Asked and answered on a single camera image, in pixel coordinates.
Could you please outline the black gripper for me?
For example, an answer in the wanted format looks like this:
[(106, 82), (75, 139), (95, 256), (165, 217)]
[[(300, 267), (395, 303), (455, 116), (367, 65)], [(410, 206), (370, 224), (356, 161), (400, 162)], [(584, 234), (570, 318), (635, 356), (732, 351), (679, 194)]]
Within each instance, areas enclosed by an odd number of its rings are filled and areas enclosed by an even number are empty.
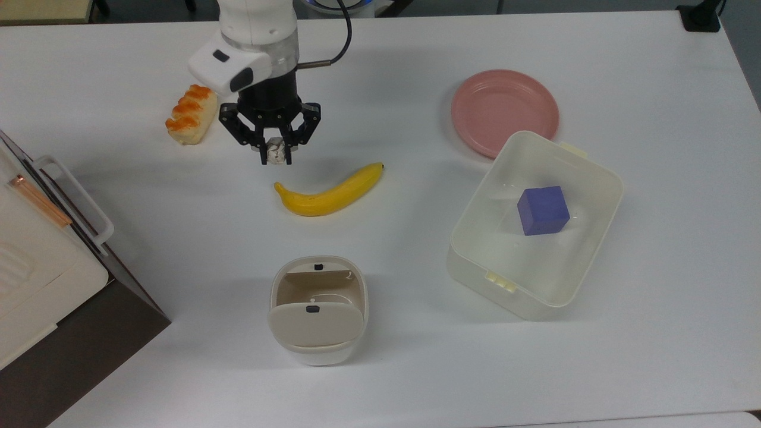
[[(250, 129), (238, 114), (247, 119)], [(297, 116), (303, 122), (293, 129)], [(297, 71), (269, 78), (250, 85), (237, 93), (236, 103), (222, 103), (218, 119), (226, 130), (242, 146), (250, 146), (259, 152), (262, 165), (268, 163), (268, 149), (264, 138), (266, 129), (282, 133), (286, 165), (293, 163), (293, 151), (312, 138), (322, 118), (322, 108), (318, 103), (303, 103), (297, 94)]]

